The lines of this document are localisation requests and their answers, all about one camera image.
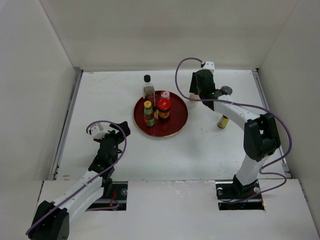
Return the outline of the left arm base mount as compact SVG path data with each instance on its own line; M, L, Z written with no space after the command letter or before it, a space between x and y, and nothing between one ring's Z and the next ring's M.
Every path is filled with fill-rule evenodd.
M126 211L128 186L127 181L113 181L87 211Z

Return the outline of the yellow-capped spice shaker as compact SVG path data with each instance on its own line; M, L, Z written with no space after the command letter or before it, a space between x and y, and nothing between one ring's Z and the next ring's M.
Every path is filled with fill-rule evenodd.
M190 93L190 94L189 94L189 97L190 97L191 99L193 99L193 100L200 100L200 97L199 97L198 95L194 94L194 93Z

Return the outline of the small gold-capped oil bottle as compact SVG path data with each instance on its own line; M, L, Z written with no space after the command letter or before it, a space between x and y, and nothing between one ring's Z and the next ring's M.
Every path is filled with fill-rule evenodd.
M225 115L222 115L220 120L217 123L217 126L221 129L224 129L227 126L228 122L229 122L229 119Z

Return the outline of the green-labelled chili sauce bottle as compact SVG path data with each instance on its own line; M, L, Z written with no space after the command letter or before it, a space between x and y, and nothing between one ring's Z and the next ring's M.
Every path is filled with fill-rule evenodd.
M147 100L144 102L144 122L148 127L152 127L155 124L155 115L152 108L152 103Z

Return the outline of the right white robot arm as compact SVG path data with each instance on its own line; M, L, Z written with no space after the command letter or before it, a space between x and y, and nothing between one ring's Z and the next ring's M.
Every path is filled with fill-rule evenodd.
M245 197L261 167L281 145L275 117L269 112L257 114L247 109L247 105L234 102L225 90L215 87L213 74L208 69L192 74L189 92L198 95L205 106L243 130L245 158L233 177L231 190L236 197Z

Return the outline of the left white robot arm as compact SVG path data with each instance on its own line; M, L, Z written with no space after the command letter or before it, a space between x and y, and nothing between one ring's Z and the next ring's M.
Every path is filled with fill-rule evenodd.
M123 157L127 138L131 134L128 122L107 121L111 130L102 126L104 120L97 120L86 127L99 149L85 174L64 194L55 200L41 202L35 212L31 227L26 231L30 240L66 240L70 225L99 198L112 195L112 174L115 165Z

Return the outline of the red-lidded sauce jar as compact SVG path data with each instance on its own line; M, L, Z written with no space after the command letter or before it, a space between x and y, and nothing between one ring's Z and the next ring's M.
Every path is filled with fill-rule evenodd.
M169 99L162 98L157 102L156 117L162 122L168 122L170 119L172 103Z

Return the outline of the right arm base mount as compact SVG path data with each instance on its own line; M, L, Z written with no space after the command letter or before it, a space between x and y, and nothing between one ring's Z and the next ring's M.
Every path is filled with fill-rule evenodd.
M234 176L230 181L216 181L215 188L220 211L265 210L258 180L242 186Z

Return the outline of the pink-capped spice shaker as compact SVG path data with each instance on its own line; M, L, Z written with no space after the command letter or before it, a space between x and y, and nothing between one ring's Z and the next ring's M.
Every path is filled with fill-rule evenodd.
M170 92L169 91L162 91L160 93L160 99L170 99Z

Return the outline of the tall black-capped sauce bottle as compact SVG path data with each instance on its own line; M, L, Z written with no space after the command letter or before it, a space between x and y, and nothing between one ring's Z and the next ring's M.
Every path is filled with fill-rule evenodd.
M144 85L142 87L142 98L144 101L150 101L154 109L156 106L155 87L151 83L151 76L146 74L143 77Z

